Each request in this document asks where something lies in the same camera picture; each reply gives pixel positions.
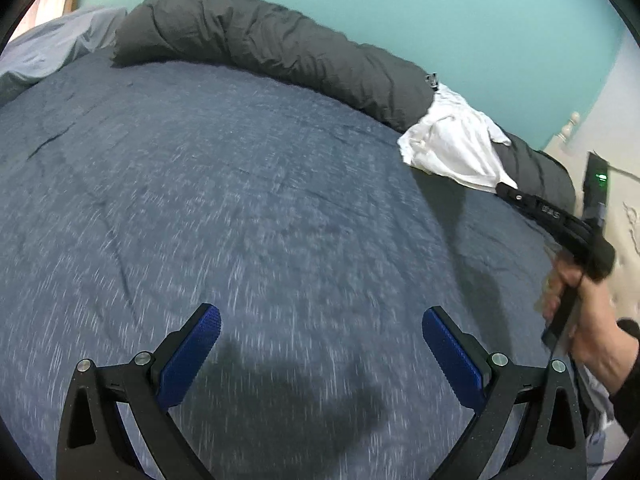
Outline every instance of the gray pillow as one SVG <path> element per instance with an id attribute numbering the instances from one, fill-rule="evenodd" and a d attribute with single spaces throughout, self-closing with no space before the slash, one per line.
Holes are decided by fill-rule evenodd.
<path id="1" fill-rule="evenodd" d="M 113 59 L 232 64 L 322 92 L 402 133 L 433 101 L 414 63 L 262 0 L 145 0 L 118 30 Z"/>

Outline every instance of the bedsheet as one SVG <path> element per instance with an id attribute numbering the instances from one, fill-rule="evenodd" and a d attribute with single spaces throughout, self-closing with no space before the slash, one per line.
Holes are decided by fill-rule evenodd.
<path id="1" fill-rule="evenodd" d="M 73 60 L 110 45 L 125 7 L 83 7 L 10 41 L 0 53 L 0 106 Z"/>
<path id="2" fill-rule="evenodd" d="M 172 415 L 222 480 L 428 478 L 472 415 L 422 340 L 432 305 L 546 364 L 545 234 L 500 199 L 309 89 L 109 56 L 0 109 L 0 413 L 44 479 L 76 362 L 126 362 L 203 301 L 222 335 Z"/>

